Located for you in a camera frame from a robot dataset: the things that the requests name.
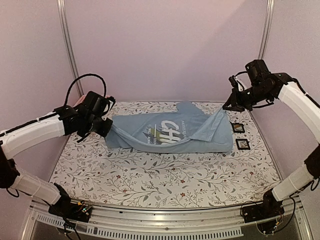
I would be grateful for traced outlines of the light blue t-shirt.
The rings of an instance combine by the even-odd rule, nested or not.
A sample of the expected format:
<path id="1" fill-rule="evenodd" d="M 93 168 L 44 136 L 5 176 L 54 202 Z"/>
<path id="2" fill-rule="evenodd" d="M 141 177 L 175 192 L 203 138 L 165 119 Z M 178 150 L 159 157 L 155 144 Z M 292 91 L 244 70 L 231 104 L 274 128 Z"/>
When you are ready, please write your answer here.
<path id="1" fill-rule="evenodd" d="M 159 154 L 228 153 L 233 132 L 227 113 L 205 114 L 191 102 L 179 102 L 175 112 L 115 115 L 105 138 L 110 149 Z"/>

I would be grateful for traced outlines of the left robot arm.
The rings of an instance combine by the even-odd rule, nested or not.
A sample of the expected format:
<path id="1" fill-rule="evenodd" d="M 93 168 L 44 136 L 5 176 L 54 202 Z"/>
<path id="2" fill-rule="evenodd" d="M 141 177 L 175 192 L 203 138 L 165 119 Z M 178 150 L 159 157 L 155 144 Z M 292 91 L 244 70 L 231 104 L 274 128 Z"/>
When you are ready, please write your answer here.
<path id="1" fill-rule="evenodd" d="M 18 170 L 14 157 L 50 139 L 76 133 L 82 142 L 91 133 L 106 137 L 113 124 L 106 114 L 116 100 L 90 91 L 82 102 L 63 105 L 52 112 L 0 133 L 0 187 L 13 189 L 54 205 L 63 216 L 74 213 L 74 205 L 66 200 L 63 188 L 48 183 L 26 171 Z"/>

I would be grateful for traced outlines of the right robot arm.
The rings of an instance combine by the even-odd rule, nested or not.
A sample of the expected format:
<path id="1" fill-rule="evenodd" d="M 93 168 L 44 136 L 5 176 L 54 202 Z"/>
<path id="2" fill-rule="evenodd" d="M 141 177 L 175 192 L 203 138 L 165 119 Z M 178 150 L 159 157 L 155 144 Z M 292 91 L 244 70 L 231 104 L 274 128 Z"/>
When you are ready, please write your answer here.
<path id="1" fill-rule="evenodd" d="M 229 78 L 232 90 L 223 105 L 224 110 L 251 111 L 257 108 L 261 101 L 271 105 L 274 100 L 279 100 L 292 111 L 289 116 L 293 117 L 293 120 L 288 120 L 288 123 L 295 125 L 289 127 L 293 131 L 290 136 L 294 137 L 308 130 L 309 136 L 314 137 L 312 143 L 315 149 L 303 164 L 264 194 L 258 213 L 262 218 L 269 218 L 284 199 L 302 191 L 320 177 L 320 107 L 302 90 L 297 79 L 284 72 L 254 73 L 250 78 L 252 85 L 247 89 L 243 88 L 235 75 Z"/>

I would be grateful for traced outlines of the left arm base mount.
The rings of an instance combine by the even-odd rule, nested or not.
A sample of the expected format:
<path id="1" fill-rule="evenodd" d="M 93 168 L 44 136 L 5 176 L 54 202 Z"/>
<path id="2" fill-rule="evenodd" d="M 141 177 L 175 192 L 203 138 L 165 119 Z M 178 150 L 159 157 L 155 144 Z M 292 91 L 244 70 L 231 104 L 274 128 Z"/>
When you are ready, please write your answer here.
<path id="1" fill-rule="evenodd" d="M 48 212 L 68 220 L 88 223 L 91 218 L 92 210 L 92 205 L 84 203 L 83 200 L 74 203 L 70 200 L 60 199 L 57 203 L 49 207 Z"/>

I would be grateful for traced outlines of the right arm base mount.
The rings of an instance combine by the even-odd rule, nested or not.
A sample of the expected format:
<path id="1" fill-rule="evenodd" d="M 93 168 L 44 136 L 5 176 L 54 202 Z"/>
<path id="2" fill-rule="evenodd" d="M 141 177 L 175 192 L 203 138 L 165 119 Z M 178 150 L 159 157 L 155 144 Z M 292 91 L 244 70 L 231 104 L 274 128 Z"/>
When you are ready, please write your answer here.
<path id="1" fill-rule="evenodd" d="M 245 223 L 261 221 L 285 213 L 282 202 L 275 204 L 264 203 L 262 201 L 246 201 L 240 207 L 240 216 L 244 219 Z"/>

